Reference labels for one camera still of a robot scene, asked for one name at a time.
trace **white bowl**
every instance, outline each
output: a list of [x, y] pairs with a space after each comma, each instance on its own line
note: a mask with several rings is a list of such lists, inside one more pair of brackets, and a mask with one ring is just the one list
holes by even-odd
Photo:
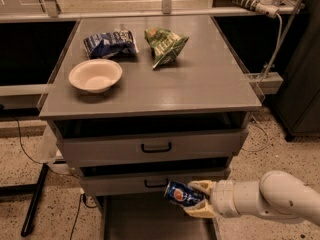
[[95, 59], [82, 62], [75, 66], [70, 74], [70, 83], [91, 93], [108, 90], [120, 79], [122, 68], [112, 60]]

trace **blue can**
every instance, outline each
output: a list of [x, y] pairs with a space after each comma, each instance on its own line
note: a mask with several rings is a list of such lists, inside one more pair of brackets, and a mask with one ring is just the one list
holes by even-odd
[[164, 197], [182, 207], [194, 206], [205, 198], [205, 194], [179, 182], [170, 181]]

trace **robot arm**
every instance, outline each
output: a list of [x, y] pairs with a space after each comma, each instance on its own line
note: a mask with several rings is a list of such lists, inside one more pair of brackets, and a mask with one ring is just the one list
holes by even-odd
[[270, 171], [260, 181], [235, 182], [222, 180], [203, 183], [191, 182], [189, 186], [210, 194], [209, 202], [185, 211], [195, 217], [223, 217], [254, 215], [261, 219], [283, 223], [308, 220], [320, 226], [320, 194], [294, 176], [282, 171]]

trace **drawer handle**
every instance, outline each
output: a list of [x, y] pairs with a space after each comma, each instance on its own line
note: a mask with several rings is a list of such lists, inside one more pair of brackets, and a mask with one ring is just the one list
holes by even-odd
[[163, 188], [163, 187], [168, 186], [168, 184], [169, 184], [168, 178], [166, 178], [166, 183], [165, 184], [159, 184], [159, 185], [148, 185], [148, 181], [144, 180], [144, 186], [146, 188]]
[[144, 153], [161, 153], [161, 152], [169, 152], [172, 148], [172, 144], [171, 142], [168, 143], [168, 147], [167, 148], [163, 148], [163, 149], [145, 149], [144, 144], [141, 144], [141, 150]]

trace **white plastic cap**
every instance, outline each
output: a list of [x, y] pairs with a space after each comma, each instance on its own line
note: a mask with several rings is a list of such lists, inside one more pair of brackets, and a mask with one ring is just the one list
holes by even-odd
[[272, 5], [273, 0], [260, 0], [260, 3], [264, 5]]

